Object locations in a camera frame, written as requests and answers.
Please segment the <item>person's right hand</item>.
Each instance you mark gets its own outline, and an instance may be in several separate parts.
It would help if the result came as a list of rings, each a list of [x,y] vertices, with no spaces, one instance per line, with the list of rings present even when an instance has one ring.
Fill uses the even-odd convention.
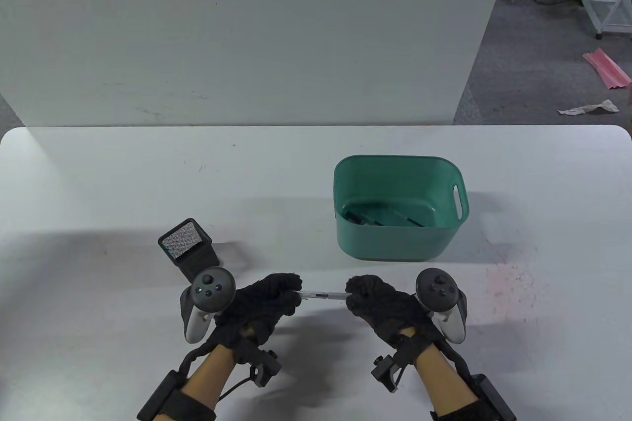
[[[436,327],[417,299],[400,292],[375,275],[351,277],[346,283],[346,306],[356,317],[365,320],[376,335],[394,349],[404,345],[404,331],[411,329],[418,338],[420,351],[430,344],[444,342]]]

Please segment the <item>person's left hand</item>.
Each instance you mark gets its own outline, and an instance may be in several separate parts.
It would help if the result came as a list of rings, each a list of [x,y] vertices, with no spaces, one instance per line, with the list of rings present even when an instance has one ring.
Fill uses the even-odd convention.
[[[302,279],[295,273],[273,273],[236,291],[230,306],[214,317],[212,346],[236,350],[243,339],[256,346],[266,343],[284,316],[302,303]]]

